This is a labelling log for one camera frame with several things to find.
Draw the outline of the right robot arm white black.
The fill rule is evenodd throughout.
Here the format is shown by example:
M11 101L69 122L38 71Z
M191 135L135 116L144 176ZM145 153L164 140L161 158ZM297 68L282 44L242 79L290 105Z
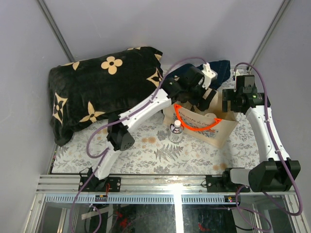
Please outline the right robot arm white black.
M301 166L284 149L272 119L270 102L260 93L254 75L234 75L232 89L222 90L222 111L241 113L249 121L259 150L259 164L253 169L229 168L222 187L233 191L243 184L253 192L285 192L292 187Z

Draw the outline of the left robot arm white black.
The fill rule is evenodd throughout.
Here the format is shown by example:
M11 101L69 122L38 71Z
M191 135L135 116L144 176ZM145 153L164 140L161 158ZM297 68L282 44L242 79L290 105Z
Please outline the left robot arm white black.
M188 64L182 71L166 74L159 87L133 108L119 115L111 114L105 125L107 141L100 161L90 175L90 187L98 192L108 188L110 170L121 152L134 145L132 132L140 124L175 102L199 103L216 78L217 72L211 69L209 63L204 63L201 68Z

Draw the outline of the clear round bottle white cap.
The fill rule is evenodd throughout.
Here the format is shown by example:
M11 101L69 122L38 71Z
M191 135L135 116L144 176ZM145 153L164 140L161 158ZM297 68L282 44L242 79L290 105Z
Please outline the clear round bottle white cap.
M184 126L180 120L175 120L174 123L169 126L169 135L168 138L173 143L179 143L182 139L184 132Z

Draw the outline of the beige canvas bag orange handles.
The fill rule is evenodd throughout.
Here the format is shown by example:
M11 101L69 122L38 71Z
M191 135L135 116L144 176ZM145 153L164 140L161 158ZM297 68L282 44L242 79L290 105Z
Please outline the beige canvas bag orange handles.
M217 118L205 117L207 113L214 113ZM186 103L175 103L163 110L163 123L170 125L180 120L184 126L184 133L200 139L217 148L222 148L238 121L233 112L222 112L222 93L217 91L210 107L200 111L196 106Z

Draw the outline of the beige round bottle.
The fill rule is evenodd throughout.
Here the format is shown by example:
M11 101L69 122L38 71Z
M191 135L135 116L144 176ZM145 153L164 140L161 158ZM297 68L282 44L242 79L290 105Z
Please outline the beige round bottle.
M217 116L214 113L207 113L207 114L205 114L205 117L210 118L210 119L217 118Z

